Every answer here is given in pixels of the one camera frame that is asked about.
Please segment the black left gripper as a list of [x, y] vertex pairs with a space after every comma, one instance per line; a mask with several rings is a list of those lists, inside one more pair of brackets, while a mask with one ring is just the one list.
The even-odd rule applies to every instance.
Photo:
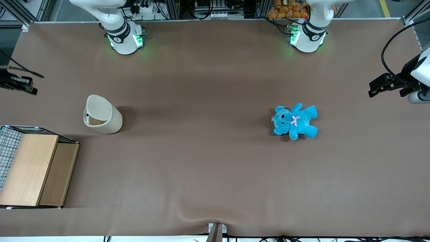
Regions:
[[[411, 74], [415, 70], [418, 63], [407, 63], [403, 66], [398, 77], [405, 83], [404, 87], [399, 91], [401, 97], [422, 98], [420, 82]], [[375, 78], [369, 83], [370, 90], [368, 95], [370, 98], [375, 97], [381, 92], [392, 91], [401, 87], [401, 82], [393, 75], [384, 73]]]

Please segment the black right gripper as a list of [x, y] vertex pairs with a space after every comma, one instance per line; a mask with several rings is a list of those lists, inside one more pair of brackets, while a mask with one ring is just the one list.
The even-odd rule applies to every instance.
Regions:
[[37, 95], [38, 89], [33, 84], [33, 79], [30, 77], [20, 78], [9, 73], [6, 69], [0, 69], [0, 87], [3, 89], [21, 90], [31, 95]]

